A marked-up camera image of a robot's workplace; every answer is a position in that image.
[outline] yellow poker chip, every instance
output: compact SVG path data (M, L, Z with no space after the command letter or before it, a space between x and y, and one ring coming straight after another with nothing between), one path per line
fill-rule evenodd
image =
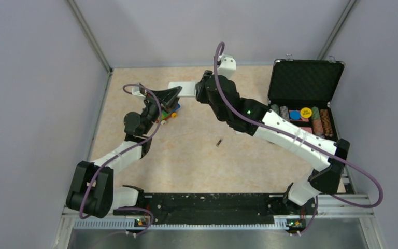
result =
M308 107L301 109L300 114L303 118L310 118L312 116L312 110Z

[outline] small screw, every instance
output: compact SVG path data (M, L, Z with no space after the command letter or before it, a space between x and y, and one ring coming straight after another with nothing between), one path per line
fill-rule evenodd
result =
M216 147L219 147L220 143L222 143L222 139L219 139L219 141L216 143Z

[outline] marble-pattern surface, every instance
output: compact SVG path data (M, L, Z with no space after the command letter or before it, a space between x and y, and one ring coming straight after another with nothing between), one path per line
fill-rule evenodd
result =
M170 81L199 81L211 67L115 69L96 136L92 159L115 149L124 139L124 115L140 113L142 100L122 91L140 82L153 90ZM267 103L272 66L240 66L232 77L245 98ZM298 156L267 141L237 135L219 122L208 105L181 98L178 117L155 135L150 152L129 165L115 186L133 185L146 192L284 192L311 167ZM218 140L223 141L216 147Z

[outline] blue poker chip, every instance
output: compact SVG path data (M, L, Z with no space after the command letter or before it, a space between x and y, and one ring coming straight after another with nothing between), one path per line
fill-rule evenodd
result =
M291 113L289 114L289 116L291 117L291 119L293 120L299 120L301 118L300 112L297 110L293 110L291 111Z

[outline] metal latch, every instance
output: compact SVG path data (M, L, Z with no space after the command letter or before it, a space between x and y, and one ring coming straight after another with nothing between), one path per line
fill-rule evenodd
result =
M336 62L335 57L334 56L329 56L329 62L335 63Z
M287 61L293 61L293 60L294 60L294 58L292 57L292 54L291 54L291 53L287 53L287 54L286 54L286 60L287 60Z

